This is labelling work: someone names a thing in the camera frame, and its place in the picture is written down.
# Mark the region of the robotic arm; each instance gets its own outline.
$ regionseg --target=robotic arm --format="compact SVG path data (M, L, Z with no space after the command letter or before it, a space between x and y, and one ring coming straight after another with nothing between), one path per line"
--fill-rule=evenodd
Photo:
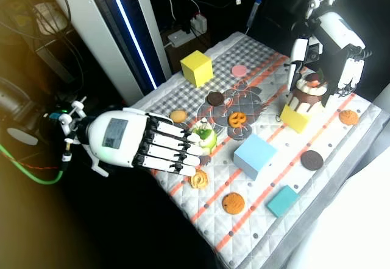
M103 161L120 167L144 167L186 176L196 173L203 150L195 145L199 135L173 125L170 118L133 108L108 111L87 117L83 101L72 103L73 110L59 121L69 144L82 144L92 159L92 169L102 176L108 172ZM69 148L63 161L70 161Z
M332 94L346 96L360 81L364 59L371 55L365 45L346 21L335 12L327 12L313 18L314 11L323 2L333 5L335 0L311 0L305 13L304 31L296 39L291 51L287 87L292 91L301 78L300 71L305 64L319 60L324 51L327 58L322 64L328 83L325 106Z

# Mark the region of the pink disc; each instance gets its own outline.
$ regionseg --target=pink disc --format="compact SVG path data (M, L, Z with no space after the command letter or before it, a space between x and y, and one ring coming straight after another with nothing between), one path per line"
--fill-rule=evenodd
M232 68L232 74L235 77L245 76L248 72L248 69L244 65L236 65Z

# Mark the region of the teal block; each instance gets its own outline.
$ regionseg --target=teal block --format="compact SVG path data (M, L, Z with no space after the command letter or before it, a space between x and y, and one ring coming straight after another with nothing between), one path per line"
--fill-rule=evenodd
M257 135L251 134L234 152L233 162L247 176L256 180L260 170L275 155L276 151L275 147Z
M267 204L267 208L276 216L281 217L291 205L298 199L296 194L289 186L284 186L278 194Z

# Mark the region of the yellow block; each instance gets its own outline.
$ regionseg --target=yellow block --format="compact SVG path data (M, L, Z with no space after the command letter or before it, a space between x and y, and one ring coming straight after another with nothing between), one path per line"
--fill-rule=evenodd
M195 87L200 87L213 78L211 59L198 50L181 59L184 77Z
M287 104L283 108L280 119L298 133L302 133L309 123L311 116L295 112Z

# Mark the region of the gray label on robot hand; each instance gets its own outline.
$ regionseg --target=gray label on robot hand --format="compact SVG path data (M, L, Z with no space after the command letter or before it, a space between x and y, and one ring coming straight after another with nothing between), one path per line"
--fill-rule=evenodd
M122 136L126 129L127 120L111 119L105 131L103 146L119 149L122 142Z

